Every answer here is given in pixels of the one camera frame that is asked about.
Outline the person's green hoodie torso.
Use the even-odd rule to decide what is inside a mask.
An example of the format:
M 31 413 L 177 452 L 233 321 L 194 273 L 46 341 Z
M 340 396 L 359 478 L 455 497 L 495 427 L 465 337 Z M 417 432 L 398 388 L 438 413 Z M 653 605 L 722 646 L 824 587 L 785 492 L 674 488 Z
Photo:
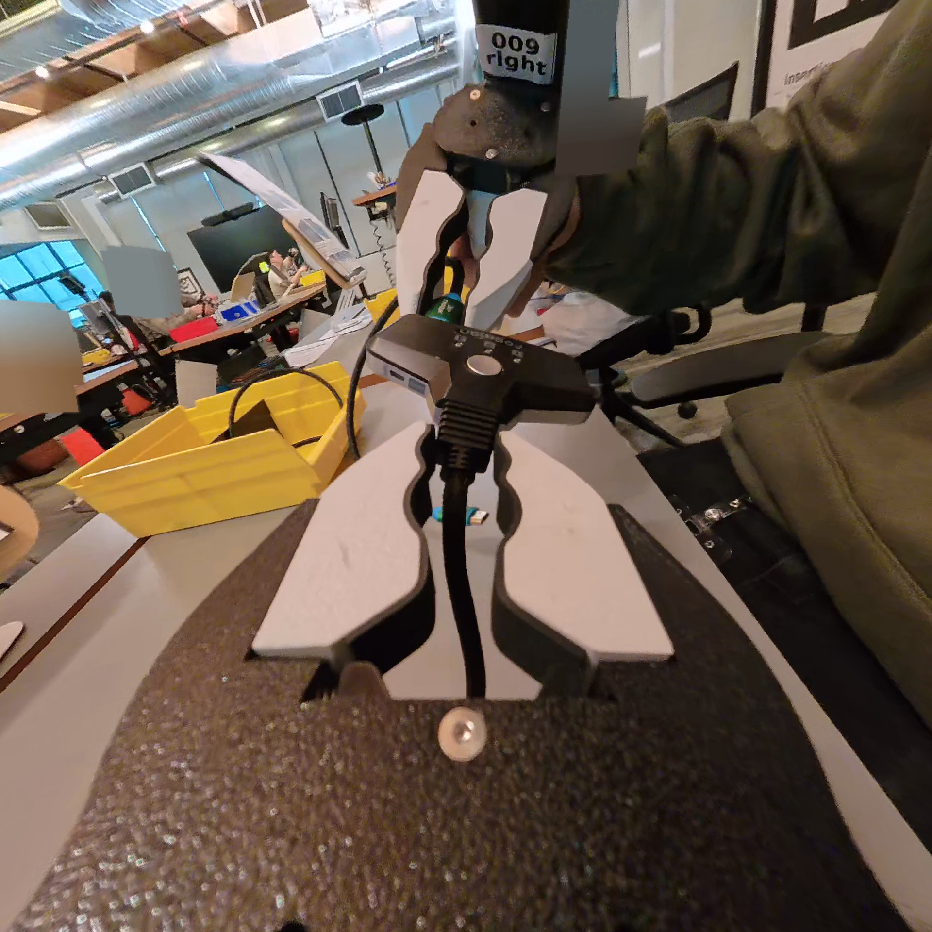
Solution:
M 796 538 L 846 623 L 930 725 L 930 300 L 897 333 L 828 336 L 727 400 L 740 477 Z

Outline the black monitor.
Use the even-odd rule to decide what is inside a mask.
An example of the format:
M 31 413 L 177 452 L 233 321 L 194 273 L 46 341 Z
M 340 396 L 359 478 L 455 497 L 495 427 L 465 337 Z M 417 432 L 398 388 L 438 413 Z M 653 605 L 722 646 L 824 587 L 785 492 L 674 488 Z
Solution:
M 187 237 L 220 293 L 231 290 L 240 268 L 255 254 L 276 250 L 286 255 L 296 247 L 283 219 L 269 206 L 190 230 Z

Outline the silver air duct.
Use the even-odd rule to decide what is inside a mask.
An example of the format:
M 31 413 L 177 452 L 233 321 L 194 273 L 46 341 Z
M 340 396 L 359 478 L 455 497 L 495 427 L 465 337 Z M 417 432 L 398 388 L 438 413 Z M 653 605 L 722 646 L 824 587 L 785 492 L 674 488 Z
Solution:
M 191 53 L 2 134 L 2 211 L 190 146 L 451 33 L 450 14 L 369 20 L 324 36 L 310 10 Z

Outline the black floor lamp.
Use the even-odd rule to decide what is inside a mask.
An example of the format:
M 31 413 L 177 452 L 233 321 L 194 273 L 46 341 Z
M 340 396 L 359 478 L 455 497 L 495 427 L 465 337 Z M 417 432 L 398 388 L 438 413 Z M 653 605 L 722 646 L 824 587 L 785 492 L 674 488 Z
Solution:
M 366 134 L 367 145 L 375 165 L 374 184 L 378 188 L 387 185 L 382 161 L 379 157 L 378 147 L 372 134 L 371 124 L 384 115 L 385 107 L 382 103 L 369 103 L 347 111 L 341 116 L 341 123 L 348 127 L 361 126 Z

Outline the black and white wall poster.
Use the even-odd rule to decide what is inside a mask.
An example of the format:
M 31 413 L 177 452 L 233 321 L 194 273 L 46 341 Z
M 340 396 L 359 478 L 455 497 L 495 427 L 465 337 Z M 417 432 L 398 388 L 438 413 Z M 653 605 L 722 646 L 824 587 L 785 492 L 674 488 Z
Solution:
M 783 107 L 815 75 L 864 47 L 894 1 L 760 3 L 750 113 Z

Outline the wooden standing desk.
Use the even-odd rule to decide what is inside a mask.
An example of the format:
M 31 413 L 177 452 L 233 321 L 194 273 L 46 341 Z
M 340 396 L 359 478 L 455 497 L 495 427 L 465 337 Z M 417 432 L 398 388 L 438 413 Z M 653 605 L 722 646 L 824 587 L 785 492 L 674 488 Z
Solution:
M 377 252 L 391 288 L 395 288 L 396 279 L 394 265 L 389 256 L 390 244 L 385 239 L 385 235 L 390 232 L 394 233 L 397 229 L 395 217 L 396 189 L 397 184 L 391 182 L 378 190 L 364 192 L 353 200 L 354 206 L 366 211 L 371 232 L 377 245 Z

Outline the black office chair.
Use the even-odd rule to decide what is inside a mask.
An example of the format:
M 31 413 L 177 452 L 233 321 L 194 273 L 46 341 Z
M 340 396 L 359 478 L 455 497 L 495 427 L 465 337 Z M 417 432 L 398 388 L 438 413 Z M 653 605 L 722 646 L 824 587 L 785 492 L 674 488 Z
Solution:
M 682 310 L 640 317 L 620 332 L 576 357 L 610 423 L 622 420 L 672 448 L 685 443 L 651 420 L 644 410 L 674 405 L 678 415 L 696 415 L 696 402 L 779 382 L 790 362 L 824 336 L 828 306 L 807 304 L 799 331 L 721 346 L 664 363 L 616 386 L 614 366 L 646 352 L 667 356 L 706 338 L 712 327 L 710 309 L 695 306 L 696 326 Z

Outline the yellow plastic bin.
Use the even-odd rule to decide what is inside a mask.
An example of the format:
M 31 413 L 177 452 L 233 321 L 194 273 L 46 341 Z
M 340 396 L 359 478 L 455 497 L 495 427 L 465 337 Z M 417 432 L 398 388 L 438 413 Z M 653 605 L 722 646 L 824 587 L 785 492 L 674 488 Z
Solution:
M 332 362 L 175 406 L 60 485 L 138 538 L 300 505 L 320 496 L 348 450 L 349 386 Z M 320 441 L 292 448 L 264 431 L 211 443 L 260 401 L 309 408 Z

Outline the person's right hand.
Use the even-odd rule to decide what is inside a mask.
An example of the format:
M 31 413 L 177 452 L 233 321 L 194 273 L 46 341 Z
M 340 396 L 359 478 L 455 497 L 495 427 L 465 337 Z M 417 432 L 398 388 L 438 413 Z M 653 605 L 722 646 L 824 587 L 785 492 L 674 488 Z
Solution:
M 554 178 L 544 203 L 541 221 L 531 250 L 528 281 L 533 294 L 544 280 L 548 256 L 571 238 L 579 222 L 578 182 L 575 178 Z

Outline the black usb hub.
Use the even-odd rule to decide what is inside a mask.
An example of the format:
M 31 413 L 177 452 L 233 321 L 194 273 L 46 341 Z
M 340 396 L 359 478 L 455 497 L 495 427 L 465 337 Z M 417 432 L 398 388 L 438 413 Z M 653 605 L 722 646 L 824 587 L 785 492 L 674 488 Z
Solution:
M 443 411 L 494 415 L 497 426 L 581 424 L 597 406 L 577 362 L 559 352 L 416 314 L 370 339 L 368 367 L 410 390 L 439 425 Z

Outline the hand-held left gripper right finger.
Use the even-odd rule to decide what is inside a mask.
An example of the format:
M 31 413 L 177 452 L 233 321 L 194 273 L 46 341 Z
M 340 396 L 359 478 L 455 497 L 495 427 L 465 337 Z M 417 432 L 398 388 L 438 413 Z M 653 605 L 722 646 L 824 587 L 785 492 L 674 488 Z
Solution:
M 491 628 L 532 678 L 592 678 L 605 663 L 665 662 L 674 646 L 615 513 L 576 472 L 508 431 L 499 491 Z

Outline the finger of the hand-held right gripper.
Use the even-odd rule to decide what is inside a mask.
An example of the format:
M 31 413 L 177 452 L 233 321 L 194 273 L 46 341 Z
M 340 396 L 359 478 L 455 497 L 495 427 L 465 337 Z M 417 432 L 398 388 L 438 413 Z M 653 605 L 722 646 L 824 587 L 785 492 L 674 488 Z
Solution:
M 450 247 L 465 231 L 465 191 L 450 174 L 420 177 L 397 234 L 397 299 L 401 315 L 425 313 L 444 281 Z
M 523 291 L 547 197 L 542 191 L 467 195 L 468 231 L 479 264 L 467 298 L 468 327 L 491 330 Z

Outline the black mesh chair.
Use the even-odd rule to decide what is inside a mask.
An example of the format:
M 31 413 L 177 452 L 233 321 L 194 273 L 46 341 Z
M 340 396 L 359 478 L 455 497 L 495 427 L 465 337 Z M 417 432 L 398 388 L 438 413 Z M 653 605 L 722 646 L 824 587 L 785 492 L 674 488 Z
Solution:
M 669 123 L 696 118 L 729 120 L 739 67 L 739 62 L 735 61 L 718 75 L 667 101 L 664 109 Z

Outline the person's right forearm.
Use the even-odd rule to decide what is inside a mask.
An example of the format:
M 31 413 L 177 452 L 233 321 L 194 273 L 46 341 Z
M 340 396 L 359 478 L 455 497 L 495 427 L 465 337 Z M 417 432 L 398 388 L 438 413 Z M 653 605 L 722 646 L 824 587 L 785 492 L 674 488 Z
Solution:
M 543 276 L 632 315 L 765 312 L 875 290 L 930 152 L 930 2 L 753 119 L 643 124 L 634 169 L 577 182 Z

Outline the background work table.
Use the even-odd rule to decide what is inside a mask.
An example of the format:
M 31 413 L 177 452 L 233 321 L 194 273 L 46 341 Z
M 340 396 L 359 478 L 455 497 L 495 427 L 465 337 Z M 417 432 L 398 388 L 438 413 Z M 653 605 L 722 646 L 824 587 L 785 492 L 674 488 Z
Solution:
M 223 325 L 219 326 L 216 331 L 205 333 L 203 335 L 180 342 L 171 343 L 167 348 L 160 349 L 158 351 L 158 355 L 162 357 L 175 355 L 185 350 L 191 350 L 207 344 L 213 344 L 218 341 L 226 340 L 228 337 L 238 335 L 240 333 L 250 333 L 262 325 L 270 322 L 273 323 L 274 321 L 281 318 L 284 314 L 290 312 L 292 309 L 299 308 L 316 297 L 325 296 L 326 293 L 326 279 L 323 279 L 313 283 L 308 287 L 303 287 L 292 292 L 290 295 L 284 297 L 282 301 L 274 305 L 267 306 L 257 314 L 251 314 L 244 319 L 236 320 L 233 322 L 227 321 Z

